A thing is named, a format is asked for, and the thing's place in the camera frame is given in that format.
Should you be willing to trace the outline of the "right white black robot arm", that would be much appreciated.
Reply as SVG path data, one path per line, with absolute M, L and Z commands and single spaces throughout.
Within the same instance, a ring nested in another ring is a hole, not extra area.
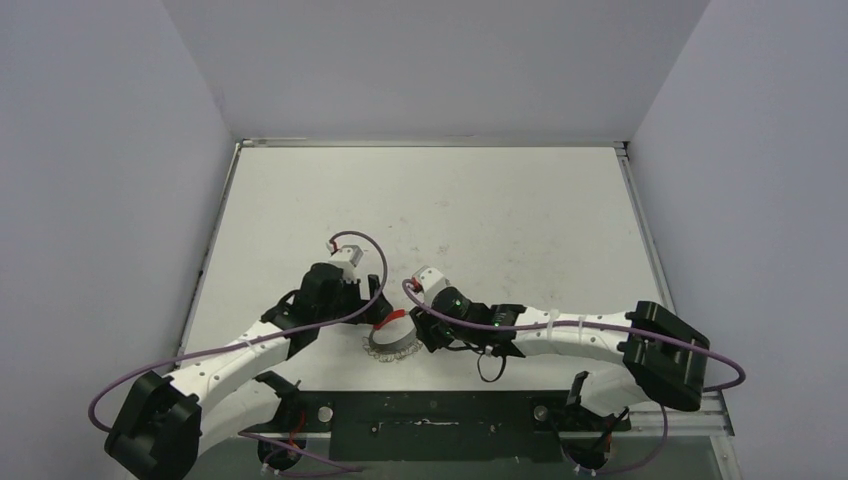
M 706 336 L 653 301 L 630 311 L 568 315 L 520 304 L 488 306 L 452 286 L 423 287 L 407 280 L 411 316 L 429 351 L 462 342 L 483 355 L 529 358 L 558 355 L 596 361 L 582 371 L 565 402 L 568 421 L 593 427 L 602 418 L 652 401 L 682 412 L 700 409 L 704 391 Z

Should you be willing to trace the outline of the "metal keyring organizer red handle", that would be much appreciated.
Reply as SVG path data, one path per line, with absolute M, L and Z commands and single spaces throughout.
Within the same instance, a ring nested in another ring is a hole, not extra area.
M 362 348 L 373 360 L 383 363 L 402 362 L 423 349 L 410 311 L 399 309 L 374 325 L 362 338 Z

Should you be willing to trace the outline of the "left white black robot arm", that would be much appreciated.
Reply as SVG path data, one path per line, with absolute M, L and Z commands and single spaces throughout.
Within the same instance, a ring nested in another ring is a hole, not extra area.
M 105 453 L 137 479 L 183 479 L 209 448 L 266 423 L 282 431 L 297 420 L 297 401 L 281 391 L 273 367 L 313 343 L 320 329 L 374 324 L 390 311 L 387 275 L 361 279 L 344 257 L 313 264 L 299 287 L 284 294 L 230 343 L 184 354 L 165 374 L 147 366 L 113 424 Z

